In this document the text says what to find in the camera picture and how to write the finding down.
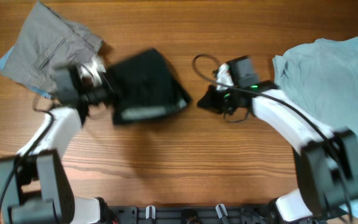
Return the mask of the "black shorts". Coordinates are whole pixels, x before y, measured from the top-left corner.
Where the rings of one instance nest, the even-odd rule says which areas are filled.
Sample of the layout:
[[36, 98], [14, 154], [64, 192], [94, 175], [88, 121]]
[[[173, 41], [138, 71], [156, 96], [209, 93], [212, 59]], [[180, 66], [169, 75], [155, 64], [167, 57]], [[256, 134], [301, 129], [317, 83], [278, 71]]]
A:
[[175, 76], [172, 65], [157, 49], [147, 49], [108, 67], [112, 123], [156, 120], [185, 109], [192, 98]]

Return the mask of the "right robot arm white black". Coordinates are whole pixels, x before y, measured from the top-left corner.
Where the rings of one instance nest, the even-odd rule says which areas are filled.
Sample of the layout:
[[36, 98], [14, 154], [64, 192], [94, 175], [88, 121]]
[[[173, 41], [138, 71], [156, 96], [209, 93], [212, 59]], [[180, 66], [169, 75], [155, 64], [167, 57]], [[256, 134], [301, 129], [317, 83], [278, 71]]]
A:
[[352, 223], [358, 199], [358, 138], [336, 130], [292, 102], [273, 81], [260, 81], [247, 56], [218, 63], [198, 107], [227, 122], [239, 108], [271, 125], [291, 145], [297, 189], [266, 205], [246, 205], [241, 220], [256, 223]]

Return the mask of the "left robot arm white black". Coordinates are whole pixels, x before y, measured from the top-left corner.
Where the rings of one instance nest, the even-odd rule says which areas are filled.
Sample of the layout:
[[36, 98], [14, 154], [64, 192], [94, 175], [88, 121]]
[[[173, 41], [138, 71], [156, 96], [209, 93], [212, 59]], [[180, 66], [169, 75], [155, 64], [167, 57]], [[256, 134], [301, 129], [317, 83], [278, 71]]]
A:
[[58, 70], [57, 98], [17, 154], [0, 158], [0, 223], [119, 223], [100, 197], [75, 197], [61, 158], [88, 116], [112, 93], [103, 68]]

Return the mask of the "folded grey shorts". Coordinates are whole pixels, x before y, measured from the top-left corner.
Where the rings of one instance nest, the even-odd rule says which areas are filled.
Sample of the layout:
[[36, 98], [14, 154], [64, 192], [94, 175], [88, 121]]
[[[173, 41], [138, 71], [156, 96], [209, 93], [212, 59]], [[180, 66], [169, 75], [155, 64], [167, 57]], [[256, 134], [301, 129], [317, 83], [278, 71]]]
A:
[[102, 39], [83, 24], [69, 21], [37, 1], [27, 16], [1, 75], [21, 85], [51, 92], [55, 68], [87, 63]]

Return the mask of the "folded light blue cloth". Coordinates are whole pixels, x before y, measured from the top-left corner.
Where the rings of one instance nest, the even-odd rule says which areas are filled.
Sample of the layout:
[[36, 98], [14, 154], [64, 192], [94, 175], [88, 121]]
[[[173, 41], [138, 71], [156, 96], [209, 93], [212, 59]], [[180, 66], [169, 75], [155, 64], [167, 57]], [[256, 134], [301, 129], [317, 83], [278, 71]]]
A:
[[[12, 53], [12, 50], [13, 50], [14, 47], [11, 47], [9, 49], [8, 52], [6, 52], [1, 58], [0, 58], [0, 71], [3, 70], [3, 68], [5, 67], [5, 64], [9, 58], [9, 56], [11, 55]], [[40, 95], [41, 97], [44, 97], [46, 99], [49, 99], [51, 100], [52, 99], [52, 95], [47, 93], [46, 91], [44, 90], [41, 90], [37, 87], [34, 87], [34, 86], [30, 86], [30, 85], [23, 85], [24, 87], [26, 87], [27, 89], [29, 89], [30, 91], [33, 91], [34, 93]]]

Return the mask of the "light blue t-shirt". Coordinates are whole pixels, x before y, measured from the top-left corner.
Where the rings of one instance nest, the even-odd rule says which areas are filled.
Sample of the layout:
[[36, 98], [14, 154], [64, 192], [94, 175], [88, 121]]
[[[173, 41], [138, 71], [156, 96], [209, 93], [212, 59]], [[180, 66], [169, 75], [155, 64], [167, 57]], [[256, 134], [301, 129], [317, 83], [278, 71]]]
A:
[[[275, 83], [322, 123], [358, 136], [358, 37], [317, 39], [273, 58]], [[352, 201], [358, 218], [358, 200]]]

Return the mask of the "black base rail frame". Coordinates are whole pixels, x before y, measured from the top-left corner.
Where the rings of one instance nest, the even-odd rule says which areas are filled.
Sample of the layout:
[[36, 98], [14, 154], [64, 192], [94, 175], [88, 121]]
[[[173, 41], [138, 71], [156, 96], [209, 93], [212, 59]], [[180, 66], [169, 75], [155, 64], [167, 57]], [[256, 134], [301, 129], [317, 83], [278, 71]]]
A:
[[268, 224], [269, 208], [266, 205], [230, 207], [224, 204], [212, 207], [147, 207], [115, 206], [110, 208], [123, 224], [187, 224], [232, 223]]

